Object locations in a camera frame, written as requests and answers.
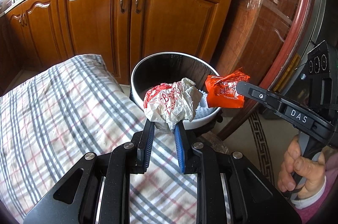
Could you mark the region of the pink sleeve forearm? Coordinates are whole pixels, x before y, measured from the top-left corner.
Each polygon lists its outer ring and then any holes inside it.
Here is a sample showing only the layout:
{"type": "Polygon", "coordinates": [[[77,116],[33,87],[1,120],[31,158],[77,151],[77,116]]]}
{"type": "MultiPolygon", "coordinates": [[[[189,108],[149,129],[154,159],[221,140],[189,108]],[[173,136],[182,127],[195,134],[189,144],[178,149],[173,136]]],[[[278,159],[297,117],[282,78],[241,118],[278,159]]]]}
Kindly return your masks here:
{"type": "Polygon", "coordinates": [[[325,181],[319,192],[315,195],[292,201],[295,210],[301,217],[302,223],[307,223],[315,215],[325,198],[330,193],[331,188],[337,178],[337,154],[332,155],[326,163],[325,181]]]}

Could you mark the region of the person's right hand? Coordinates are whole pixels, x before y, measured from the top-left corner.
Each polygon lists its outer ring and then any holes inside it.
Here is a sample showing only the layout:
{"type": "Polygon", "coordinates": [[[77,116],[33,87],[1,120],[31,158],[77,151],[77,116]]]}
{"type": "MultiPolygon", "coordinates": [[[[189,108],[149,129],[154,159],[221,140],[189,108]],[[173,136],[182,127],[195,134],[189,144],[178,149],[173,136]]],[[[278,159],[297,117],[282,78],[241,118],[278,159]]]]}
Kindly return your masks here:
{"type": "Polygon", "coordinates": [[[306,199],[316,195],[325,182],[325,156],[320,153],[315,162],[301,156],[301,149],[298,144],[298,136],[294,136],[287,151],[283,156],[281,170],[278,175],[278,188],[281,192],[293,191],[299,188],[297,196],[299,199],[306,199]],[[306,179],[303,186],[296,185],[292,177],[296,173],[306,179]]]}

